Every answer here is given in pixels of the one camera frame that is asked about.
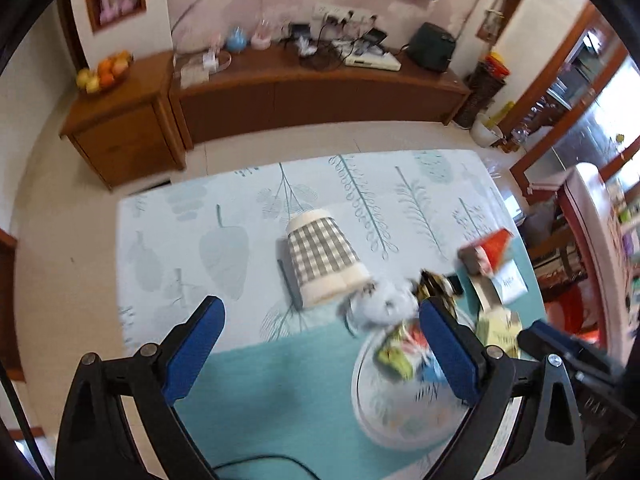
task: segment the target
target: electrical outlet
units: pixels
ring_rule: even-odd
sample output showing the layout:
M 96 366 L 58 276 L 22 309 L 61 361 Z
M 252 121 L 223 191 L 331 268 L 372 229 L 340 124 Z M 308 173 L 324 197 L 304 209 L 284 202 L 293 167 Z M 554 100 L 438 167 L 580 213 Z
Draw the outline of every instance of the electrical outlet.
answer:
M 341 7 L 331 4 L 315 4 L 313 17 L 316 20 L 322 20 L 325 16 L 335 16 L 338 21 L 349 19 L 349 13 L 353 12 L 351 16 L 352 22 L 366 22 L 373 14 L 367 9 L 357 9 L 356 7 Z

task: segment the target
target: wooden side cabinet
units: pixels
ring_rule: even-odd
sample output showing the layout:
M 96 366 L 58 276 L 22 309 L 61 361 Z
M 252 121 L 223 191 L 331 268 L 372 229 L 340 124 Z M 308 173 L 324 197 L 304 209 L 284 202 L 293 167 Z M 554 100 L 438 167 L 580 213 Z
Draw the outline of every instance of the wooden side cabinet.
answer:
M 60 132 L 109 188 L 161 171 L 183 170 L 184 146 L 168 92 L 173 54 L 136 60 L 104 95 L 78 96 Z

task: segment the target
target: round tray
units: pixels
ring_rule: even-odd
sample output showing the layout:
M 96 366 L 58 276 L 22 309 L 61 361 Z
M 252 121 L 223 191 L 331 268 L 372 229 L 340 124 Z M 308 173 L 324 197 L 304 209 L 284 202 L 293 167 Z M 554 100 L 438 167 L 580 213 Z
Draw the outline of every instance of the round tray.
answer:
M 467 408 L 446 381 L 395 381 L 380 369 L 375 355 L 390 330 L 372 333 L 362 345 L 351 378 L 354 414 L 379 446 L 404 451 L 435 447 L 455 433 Z

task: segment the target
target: leaf print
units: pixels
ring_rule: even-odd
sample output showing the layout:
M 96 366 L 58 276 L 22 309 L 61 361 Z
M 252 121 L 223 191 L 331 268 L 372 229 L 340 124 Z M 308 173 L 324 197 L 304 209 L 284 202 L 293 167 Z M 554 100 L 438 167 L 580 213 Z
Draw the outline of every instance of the leaf print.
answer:
M 235 170 L 234 173 L 240 176 L 247 176 L 254 174 L 258 170 L 260 170 L 260 168 L 242 168 L 241 170 Z
M 458 200 L 462 207 L 453 212 L 453 218 L 464 229 L 467 241 L 478 240 L 493 231 L 486 225 L 486 216 L 482 207 L 468 205 L 460 197 Z
M 438 239 L 446 240 L 446 237 L 436 236 L 435 228 L 431 226 L 427 217 L 427 211 L 431 206 L 431 197 L 429 197 L 426 188 L 418 180 L 409 184 L 398 166 L 396 166 L 396 171 L 402 180 L 402 184 L 396 187 L 396 194 L 398 202 L 405 205 L 404 214 L 414 222 L 417 233 L 425 235 L 429 239 L 438 251 L 440 259 L 448 260 L 441 242 L 438 241 Z
M 291 189 L 295 192 L 296 196 L 304 202 L 314 202 L 318 199 L 318 194 L 304 184 L 297 184 L 296 186 L 292 186 Z
M 414 152 L 414 159 L 420 172 L 435 184 L 453 182 L 453 167 L 440 150 Z
M 280 212 L 282 211 L 282 200 L 276 195 L 271 195 L 267 200 L 264 201 L 264 206 L 262 206 L 262 217 L 263 218 L 277 218 L 280 216 Z
M 153 292 L 162 284 L 162 263 L 158 255 L 145 245 L 142 231 L 136 233 L 136 241 L 127 253 L 127 260 L 134 264 L 138 286 L 145 292 Z
M 118 317 L 120 318 L 120 323 L 122 327 L 126 330 L 133 326 L 136 318 L 136 311 L 133 306 L 121 306 L 118 309 Z
M 145 211 L 146 200 L 144 196 L 138 195 L 135 199 L 129 202 L 129 206 L 131 208 L 133 218 L 140 218 L 142 213 Z
M 263 341 L 275 341 L 336 319 L 335 307 L 331 304 L 304 310 L 296 301 L 282 260 L 278 260 L 278 270 L 285 283 L 286 296 L 278 300 L 262 320 L 260 337 Z
M 496 197 L 497 191 L 495 190 L 495 186 L 484 186 L 480 179 L 467 169 L 466 164 L 462 164 L 462 168 L 462 177 L 471 184 L 471 186 L 474 188 L 474 191 L 479 196 L 484 198 L 484 202 L 489 205 L 491 214 L 496 222 L 496 227 L 502 225 L 504 220 L 506 219 L 506 216 L 504 214 L 504 201 L 502 197 L 500 197 L 500 199 Z M 491 200 L 489 197 L 489 193 L 487 193 L 488 189 L 490 189 L 492 192 Z M 509 220 L 507 220 L 507 223 L 504 224 L 505 226 L 509 225 Z
M 225 295 L 238 300 L 244 291 L 249 261 L 249 237 L 243 227 L 225 227 L 220 204 L 216 205 L 218 228 L 200 239 L 200 259 L 213 282 Z
M 271 189 L 262 189 L 255 198 L 256 202 L 266 202 L 271 197 Z
M 264 204 L 262 206 L 263 218 L 275 220 L 282 215 L 280 220 L 286 225 L 293 217 L 313 209 L 312 203 L 316 201 L 318 194 L 309 186 L 292 186 L 283 165 L 279 164 L 278 166 L 280 168 L 278 189 L 275 193 L 271 189 L 263 189 L 258 193 L 256 200 Z
M 169 187 L 165 193 L 177 221 L 185 222 L 198 217 L 198 211 L 204 206 L 207 187 L 200 181 L 183 182 Z
M 369 191 L 368 183 L 353 162 L 353 157 L 335 155 L 329 159 L 329 164 L 335 166 L 346 192 L 346 199 L 351 202 L 356 218 L 367 233 L 369 248 L 374 253 L 380 250 L 382 259 L 387 260 L 389 253 L 398 252 L 398 247 L 391 242 L 388 226 L 376 204 L 375 193 Z
M 164 297 L 174 300 L 181 308 L 192 308 L 200 304 L 207 295 L 207 289 L 199 285 L 191 285 L 182 280 L 182 269 L 174 269 L 175 278 L 164 288 Z

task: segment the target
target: plush toy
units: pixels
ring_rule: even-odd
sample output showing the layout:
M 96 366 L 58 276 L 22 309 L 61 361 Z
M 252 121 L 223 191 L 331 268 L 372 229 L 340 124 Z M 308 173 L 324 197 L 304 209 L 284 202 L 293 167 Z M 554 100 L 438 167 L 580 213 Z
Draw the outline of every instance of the plush toy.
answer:
M 352 330 L 367 326 L 392 326 L 418 315 L 418 301 L 410 282 L 396 285 L 389 280 L 367 283 L 351 298 L 347 323 Z

